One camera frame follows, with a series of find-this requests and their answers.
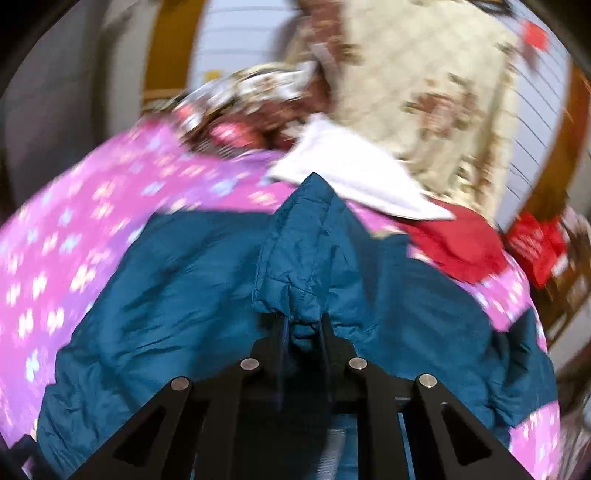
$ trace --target gray wall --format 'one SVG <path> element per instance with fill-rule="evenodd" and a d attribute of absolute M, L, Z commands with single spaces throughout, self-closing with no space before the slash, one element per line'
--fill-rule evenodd
<path fill-rule="evenodd" d="M 92 90 L 106 0 L 80 0 L 33 47 L 0 105 L 17 205 L 95 147 Z"/>

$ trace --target red object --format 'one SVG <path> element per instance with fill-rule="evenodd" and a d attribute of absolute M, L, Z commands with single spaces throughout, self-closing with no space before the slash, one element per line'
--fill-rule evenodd
<path fill-rule="evenodd" d="M 265 148 L 263 136 L 246 122 L 218 122 L 211 126 L 209 137 L 213 143 L 233 148 Z"/>
<path fill-rule="evenodd" d="M 526 20 L 523 24 L 522 37 L 524 43 L 542 51 L 548 50 L 548 33 L 529 20 Z"/>
<path fill-rule="evenodd" d="M 452 212 L 456 219 L 400 222 L 413 243 L 442 272 L 474 284 L 507 268 L 501 239 L 481 215 L 459 205 L 431 201 Z"/>
<path fill-rule="evenodd" d="M 558 258 L 567 245 L 558 226 L 560 218 L 540 223 L 524 213 L 508 235 L 509 246 L 517 263 L 536 287 L 542 288 L 552 275 Z"/>

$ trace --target fabric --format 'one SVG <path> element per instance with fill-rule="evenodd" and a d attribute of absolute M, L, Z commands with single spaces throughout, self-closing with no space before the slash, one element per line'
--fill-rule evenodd
<path fill-rule="evenodd" d="M 493 221 L 517 128 L 516 36 L 465 1 L 344 2 L 342 15 L 359 61 L 342 65 L 335 120 Z"/>
<path fill-rule="evenodd" d="M 2 228 L 0 432 L 9 445 L 25 433 L 36 435 L 57 350 L 69 343 L 150 215 L 201 207 L 272 213 L 294 191 L 265 177 L 269 162 L 279 157 L 258 152 L 222 162 L 194 155 L 179 146 L 167 124 L 143 122 L 48 185 Z M 348 205 L 376 235 L 399 231 L 391 218 Z M 408 254 L 430 262 L 416 248 Z M 501 332 L 532 306 L 525 275 L 507 260 L 509 268 L 498 276 L 475 285 L 458 282 Z M 539 319 L 537 327 L 545 350 Z M 557 402 L 511 430 L 509 448 L 536 480 L 556 471 L 559 432 Z"/>
<path fill-rule="evenodd" d="M 269 147 L 289 150 L 292 142 L 285 142 L 284 136 L 290 124 L 299 125 L 310 114 L 332 110 L 339 64 L 347 56 L 343 44 L 341 5 L 334 0 L 302 0 L 299 4 L 303 14 L 301 29 L 306 32 L 305 42 L 322 68 L 313 75 L 300 98 L 258 100 L 252 95 L 251 100 L 240 106 L 234 105 L 205 132 L 190 139 L 197 148 L 207 148 L 207 140 L 216 137 L 212 129 L 218 125 L 239 123 L 264 136 Z M 269 82 L 261 80 L 259 83 L 259 93 L 269 88 Z"/>
<path fill-rule="evenodd" d="M 272 216 L 152 218 L 57 355 L 37 430 L 43 455 L 71 475 L 171 378 L 202 380 L 248 357 L 276 319 L 267 313 L 288 322 L 288 378 L 322 371 L 314 344 L 328 312 L 359 356 L 399 377 L 432 373 L 508 444 L 508 427 L 557 399 L 533 310 L 496 332 L 469 294 L 407 249 L 405 235 L 371 237 L 316 174 Z M 302 470 L 315 472 L 317 458 Z M 352 459 L 343 464 L 337 478 L 357 478 Z"/>
<path fill-rule="evenodd" d="M 460 205 L 433 202 L 452 212 L 455 220 L 401 220 L 401 227 L 442 272 L 456 280 L 478 283 L 507 268 L 501 238 L 481 215 Z"/>
<path fill-rule="evenodd" d="M 295 147 L 268 175 L 300 184 L 312 172 L 326 179 L 341 197 L 392 216 L 453 218 L 445 208 L 423 198 L 420 186 L 396 158 L 322 114 L 310 117 Z"/>

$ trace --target teal jacket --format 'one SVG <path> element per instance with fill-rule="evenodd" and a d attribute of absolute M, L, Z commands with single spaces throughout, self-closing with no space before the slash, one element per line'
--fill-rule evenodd
<path fill-rule="evenodd" d="M 274 215 L 154 215 L 58 353 L 38 422 L 44 456 L 67 478 L 170 379 L 204 379 L 247 357 L 276 312 L 289 320 L 295 358 L 314 355 L 328 312 L 359 356 L 399 377 L 435 375 L 508 443 L 508 427 L 557 398 L 533 312 L 495 332 L 467 292 L 408 258 L 407 246 L 405 235 L 372 238 L 315 174 Z M 291 413 L 301 426 L 297 408 Z M 282 478 L 313 475 L 319 454 L 308 450 L 322 450 L 326 430 L 341 427 L 337 477 L 356 478 L 355 425 L 343 417 L 306 424 L 316 443 L 284 435 L 299 442 L 282 450 L 298 468 Z M 279 443 L 258 449 L 266 463 L 281 457 L 269 455 Z"/>

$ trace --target white wall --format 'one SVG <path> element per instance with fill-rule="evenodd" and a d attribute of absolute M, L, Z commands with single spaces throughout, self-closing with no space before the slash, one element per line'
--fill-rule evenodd
<path fill-rule="evenodd" d="M 519 35 L 523 21 L 530 20 L 547 31 L 550 41 L 548 52 L 538 52 L 536 72 L 530 70 L 521 56 L 515 63 L 519 72 L 519 127 L 505 194 L 496 218 L 504 229 L 511 225 L 529 198 L 551 154 L 561 126 L 570 83 L 570 56 L 564 45 L 522 3 L 511 0 L 511 4 L 515 17 L 502 18 L 508 28 Z"/>
<path fill-rule="evenodd" d="M 298 12 L 292 0 L 209 0 L 193 47 L 189 86 L 205 73 L 237 70 L 282 58 L 278 45 Z"/>

